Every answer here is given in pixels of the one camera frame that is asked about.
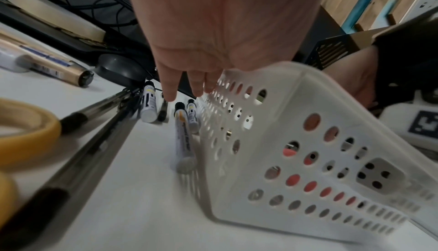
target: plastic basket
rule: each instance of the plastic basket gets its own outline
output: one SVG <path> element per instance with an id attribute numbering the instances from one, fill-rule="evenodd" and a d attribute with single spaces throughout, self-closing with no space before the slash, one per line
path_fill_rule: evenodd
<path id="1" fill-rule="evenodd" d="M 218 219 L 367 242 L 435 200 L 437 165 L 314 68 L 225 71 L 197 103 Z"/>

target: white table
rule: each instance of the white table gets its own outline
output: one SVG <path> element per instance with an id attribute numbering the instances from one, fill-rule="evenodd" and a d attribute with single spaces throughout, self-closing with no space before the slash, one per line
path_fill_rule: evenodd
<path id="1" fill-rule="evenodd" d="M 0 69 L 0 97 L 24 101 L 62 118 L 122 90 L 99 76 L 86 89 L 41 76 Z M 188 97 L 178 93 L 178 101 Z M 174 103 L 170 104 L 168 114 Z M 81 146 L 115 115 L 115 111 L 63 137 L 46 156 L 6 171 L 17 181 L 20 202 L 47 181 Z M 258 228 L 223 223 L 209 210 L 203 171 L 176 174 L 174 123 L 146 124 L 132 119 L 111 147 L 114 160 L 96 170 L 28 250 L 51 251 L 422 251 L 437 250 L 438 242 L 406 223 L 383 243 L 360 246 Z"/>

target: human hand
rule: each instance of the human hand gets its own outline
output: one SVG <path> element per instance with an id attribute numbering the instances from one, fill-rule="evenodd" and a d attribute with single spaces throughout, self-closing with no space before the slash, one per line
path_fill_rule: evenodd
<path id="1" fill-rule="evenodd" d="M 182 71 L 193 94 L 213 90 L 224 69 L 290 61 L 321 0 L 131 0 L 151 46 L 166 100 Z"/>
<path id="2" fill-rule="evenodd" d="M 375 100 L 377 65 L 377 47 L 370 46 L 334 62 L 324 72 L 368 108 Z"/>

